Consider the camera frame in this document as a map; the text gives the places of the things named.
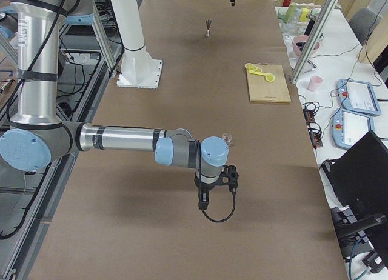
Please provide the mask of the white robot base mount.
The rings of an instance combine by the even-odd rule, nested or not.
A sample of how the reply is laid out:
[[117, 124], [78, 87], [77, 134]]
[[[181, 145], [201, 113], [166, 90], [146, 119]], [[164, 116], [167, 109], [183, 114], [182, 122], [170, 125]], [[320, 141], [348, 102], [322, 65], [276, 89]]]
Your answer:
[[153, 59], [146, 49], [137, 0], [111, 0], [124, 54], [118, 87], [156, 89], [163, 61]]

